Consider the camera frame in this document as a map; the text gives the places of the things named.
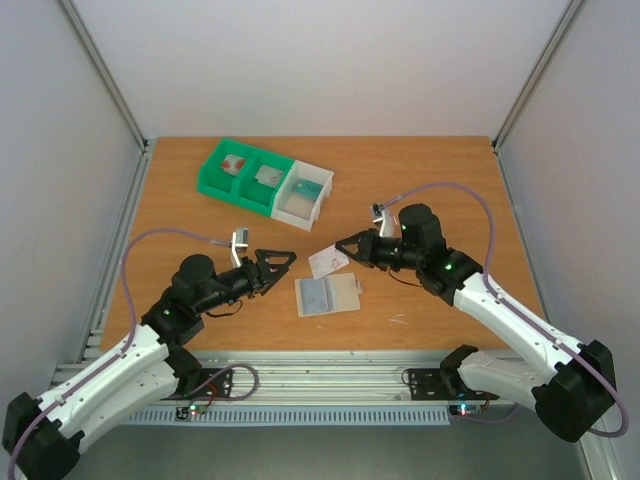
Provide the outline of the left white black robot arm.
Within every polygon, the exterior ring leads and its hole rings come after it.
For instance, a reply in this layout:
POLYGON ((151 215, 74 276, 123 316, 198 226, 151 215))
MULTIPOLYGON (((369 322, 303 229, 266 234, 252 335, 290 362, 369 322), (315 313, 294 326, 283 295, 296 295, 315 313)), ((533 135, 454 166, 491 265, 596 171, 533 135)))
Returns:
POLYGON ((15 397, 1 439, 10 456, 8 478, 62 479, 95 440, 137 410, 195 395, 202 364, 185 345, 203 329, 203 315, 266 294, 296 260, 291 251, 255 255, 222 273, 207 255, 187 257, 120 344, 58 387, 15 397))

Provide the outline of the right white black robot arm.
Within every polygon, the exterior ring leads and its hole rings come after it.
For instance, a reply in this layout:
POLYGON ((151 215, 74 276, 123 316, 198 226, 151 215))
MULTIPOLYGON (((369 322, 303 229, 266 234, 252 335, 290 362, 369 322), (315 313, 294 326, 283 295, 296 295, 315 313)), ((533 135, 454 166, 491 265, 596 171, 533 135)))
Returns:
POLYGON ((484 391, 517 403, 567 442, 592 431, 615 403, 611 351, 557 330, 516 301, 478 262, 447 245, 428 206, 403 208, 398 236, 387 210, 372 210, 375 227, 337 241, 338 251, 368 268, 413 271, 425 291, 478 320, 524 361, 516 365, 463 345, 440 364, 444 390, 457 397, 484 391))

